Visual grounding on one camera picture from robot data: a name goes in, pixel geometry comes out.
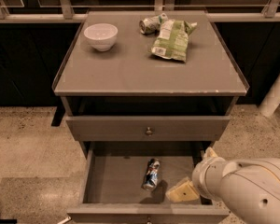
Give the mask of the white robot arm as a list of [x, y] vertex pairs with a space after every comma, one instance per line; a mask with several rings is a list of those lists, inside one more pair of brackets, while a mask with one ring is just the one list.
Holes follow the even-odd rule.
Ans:
[[200, 196], [223, 202], [246, 224], [280, 224], [280, 159], [227, 161], [208, 148], [192, 177], [166, 191], [174, 203]]

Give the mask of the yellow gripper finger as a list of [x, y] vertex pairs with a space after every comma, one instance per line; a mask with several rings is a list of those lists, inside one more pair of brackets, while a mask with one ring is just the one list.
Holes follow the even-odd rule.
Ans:
[[173, 203], [198, 200], [199, 192], [194, 188], [192, 181], [185, 177], [165, 193], [167, 199]]
[[217, 154], [216, 152], [211, 148], [211, 147], [208, 147], [206, 149], [206, 151], [204, 152], [203, 154], [203, 157], [206, 159], [206, 158], [216, 158], [217, 157]]

